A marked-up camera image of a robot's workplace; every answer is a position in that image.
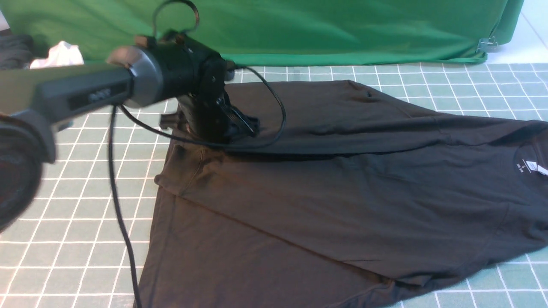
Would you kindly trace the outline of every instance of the green cloth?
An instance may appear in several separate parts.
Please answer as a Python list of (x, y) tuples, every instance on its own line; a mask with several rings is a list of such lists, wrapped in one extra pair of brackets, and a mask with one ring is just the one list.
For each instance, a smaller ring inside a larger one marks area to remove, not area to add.
[[(47, 55), (60, 41), (85, 60), (104, 60), (133, 36), (152, 33), (161, 0), (0, 0), (15, 34), (33, 35)], [(195, 0), (193, 38), (240, 64), (371, 65), (486, 60), (482, 38), (510, 41), (523, 0)], [(158, 29), (193, 25), (192, 11), (172, 4)]]

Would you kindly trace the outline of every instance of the black t-shirt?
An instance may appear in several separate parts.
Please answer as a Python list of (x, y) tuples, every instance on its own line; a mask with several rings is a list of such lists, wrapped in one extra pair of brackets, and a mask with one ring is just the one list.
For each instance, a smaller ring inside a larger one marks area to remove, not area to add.
[[(381, 307), (546, 246), (548, 123), (438, 113), (350, 81), (273, 87), (276, 144), (171, 143), (146, 307)], [(264, 126), (239, 143), (275, 135), (266, 87), (227, 91)]]

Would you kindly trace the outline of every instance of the green cutting mat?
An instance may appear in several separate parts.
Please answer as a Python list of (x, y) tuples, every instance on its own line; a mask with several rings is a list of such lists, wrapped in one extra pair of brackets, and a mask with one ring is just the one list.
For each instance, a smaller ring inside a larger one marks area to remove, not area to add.
[[(548, 64), (257, 67), (269, 81), (350, 79), (397, 98), (457, 115), (548, 121)], [(233, 82), (257, 79), (238, 73)], [(176, 102), (135, 111), (157, 126)], [(130, 308), (129, 263), (107, 177), (109, 110), (59, 134), (59, 160), (38, 198), (0, 235), (0, 308)], [(141, 272), (168, 140), (120, 116), (117, 183)], [(449, 289), (392, 308), (548, 308), (548, 249), (485, 269)]]

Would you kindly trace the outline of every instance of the wire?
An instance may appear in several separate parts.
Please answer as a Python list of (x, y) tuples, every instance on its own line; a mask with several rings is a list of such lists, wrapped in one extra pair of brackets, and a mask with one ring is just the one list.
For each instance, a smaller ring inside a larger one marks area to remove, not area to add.
[(280, 137), (282, 136), (283, 130), (286, 127), (286, 122), (287, 122), (286, 108), (283, 105), (282, 100), (279, 98), (278, 94), (276, 94), (276, 91), (274, 91), (274, 89), (272, 89), (272, 87), (270, 86), (268, 81), (266, 81), (266, 79), (263, 78), (263, 76), (261, 76), (261, 74), (259, 74), (256, 70), (254, 70), (254, 69), (252, 69), (251, 67), (248, 67), (248, 66), (236, 66), (236, 68), (237, 69), (247, 69), (247, 70), (253, 72), (257, 77), (259, 77), (261, 79), (261, 81), (269, 89), (270, 93), (272, 93), (272, 95), (274, 96), (274, 98), (276, 99), (276, 101), (278, 102), (278, 104), (280, 106), (280, 109), (282, 111), (282, 123), (280, 124), (280, 127), (278, 129), (278, 132), (277, 132), (276, 136), (271, 141), (269, 141), (267, 143), (258, 144), (258, 145), (228, 145), (228, 144), (217, 144), (217, 143), (211, 143), (211, 142), (205, 142), (205, 141), (196, 141), (196, 140), (190, 140), (190, 139), (187, 139), (187, 138), (181, 138), (181, 137), (173, 136), (173, 135), (165, 133), (161, 130), (158, 130), (158, 129), (155, 129), (155, 128), (152, 128), (152, 127), (148, 126), (147, 124), (145, 124), (145, 123), (141, 122), (140, 120), (138, 120), (137, 118), (135, 118), (124, 106), (120, 106), (120, 109), (122, 110), (122, 112), (130, 120), (132, 120), (135, 124), (139, 125), (140, 127), (143, 127), (144, 129), (148, 130), (149, 132), (153, 132), (153, 133), (158, 134), (160, 136), (163, 136), (163, 137), (166, 137), (166, 138), (169, 138), (169, 139), (172, 139), (172, 140), (176, 140), (176, 141), (181, 141), (181, 142), (195, 144), (195, 145), (203, 145), (203, 146), (208, 146), (208, 147), (214, 147), (214, 148), (240, 149), (240, 150), (241, 149), (259, 149), (259, 148), (270, 146), (270, 145), (276, 143), (280, 139)]
[(181, 33), (188, 33), (190, 31), (195, 31), (196, 29), (198, 29), (198, 26), (200, 25), (200, 14), (198, 13), (198, 8), (196, 8), (196, 6), (194, 5), (194, 3), (188, 1), (188, 0), (167, 0), (165, 2), (163, 2), (162, 4), (160, 4), (155, 10), (154, 10), (154, 13), (152, 14), (152, 37), (156, 38), (157, 36), (157, 26), (156, 26), (156, 19), (158, 17), (158, 14), (160, 13), (160, 11), (166, 7), (167, 5), (169, 4), (173, 4), (173, 3), (182, 3), (182, 4), (186, 4), (188, 7), (190, 7), (193, 11), (194, 11), (194, 17), (195, 17), (195, 24), (194, 24), (194, 28), (190, 28), (190, 29), (185, 29), (185, 30), (182, 30)]
[(109, 141), (108, 141), (108, 157), (109, 157), (109, 176), (110, 176), (110, 188), (112, 190), (112, 199), (114, 201), (114, 210), (116, 211), (116, 218), (120, 231), (125, 241), (125, 246), (128, 250), (129, 266), (132, 272), (133, 294), (135, 296), (136, 308), (142, 308), (141, 296), (139, 294), (139, 284), (137, 282), (137, 268), (135, 266), (135, 256), (133, 255), (132, 243), (129, 239), (128, 231), (125, 228), (124, 220), (122, 218), (122, 210), (120, 208), (120, 200), (118, 199), (118, 190), (116, 188), (116, 176), (114, 172), (114, 127), (116, 122), (116, 111), (118, 106), (112, 107), (112, 114), (110, 118), (109, 126)]

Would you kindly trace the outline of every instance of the white cloth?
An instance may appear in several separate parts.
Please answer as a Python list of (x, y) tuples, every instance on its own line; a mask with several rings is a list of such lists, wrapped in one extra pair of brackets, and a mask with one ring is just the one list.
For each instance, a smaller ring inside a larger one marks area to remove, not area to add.
[(49, 49), (47, 59), (36, 59), (31, 63), (30, 69), (43, 67), (83, 65), (84, 59), (78, 45), (71, 45), (65, 41), (59, 42)]

